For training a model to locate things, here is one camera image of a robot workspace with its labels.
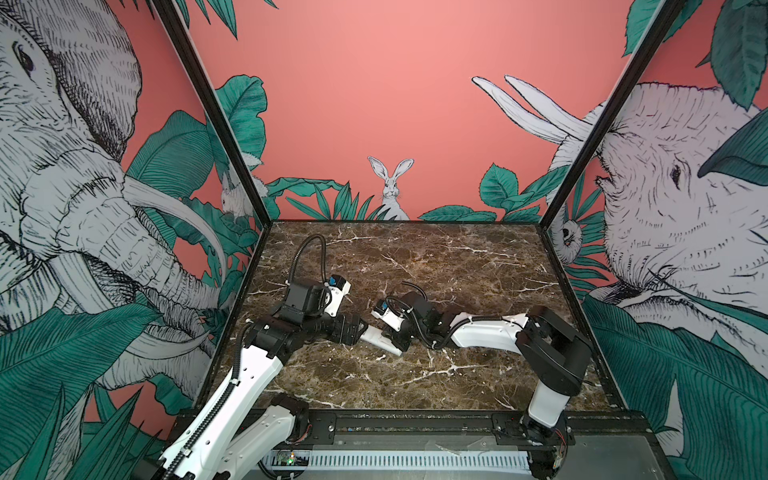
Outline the white remote control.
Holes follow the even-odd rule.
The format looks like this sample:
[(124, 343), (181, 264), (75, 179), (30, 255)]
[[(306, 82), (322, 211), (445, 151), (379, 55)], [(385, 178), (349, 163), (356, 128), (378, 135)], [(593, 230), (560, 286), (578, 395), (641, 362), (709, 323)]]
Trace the white remote control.
[(360, 339), (395, 356), (402, 355), (402, 351), (390, 339), (386, 338), (380, 329), (374, 326), (368, 326)]

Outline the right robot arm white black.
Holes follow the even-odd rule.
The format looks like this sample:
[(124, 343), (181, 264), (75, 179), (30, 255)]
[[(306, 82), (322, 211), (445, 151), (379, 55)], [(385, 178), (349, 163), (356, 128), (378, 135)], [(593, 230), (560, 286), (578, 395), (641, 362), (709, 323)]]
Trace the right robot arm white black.
[(553, 310), (535, 305), (517, 315), (440, 311), (417, 292), (377, 301), (372, 315), (398, 352), (414, 340), (431, 350), (486, 348), (522, 356), (538, 383), (520, 420), (522, 434), (539, 445), (567, 444), (564, 411), (581, 392), (592, 343)]

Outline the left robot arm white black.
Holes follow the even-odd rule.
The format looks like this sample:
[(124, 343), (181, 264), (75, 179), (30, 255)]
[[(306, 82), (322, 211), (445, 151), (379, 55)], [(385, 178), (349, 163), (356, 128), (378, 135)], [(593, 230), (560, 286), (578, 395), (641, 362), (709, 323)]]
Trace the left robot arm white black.
[(293, 353), (320, 337), (353, 345), (368, 326), (340, 311), (349, 282), (340, 275), (318, 283), (290, 281), (276, 310), (241, 334), (225, 379), (192, 423), (157, 460), (141, 460), (134, 479), (242, 479), (281, 444), (300, 444), (313, 430), (308, 404), (276, 396), (249, 426), (243, 423)]

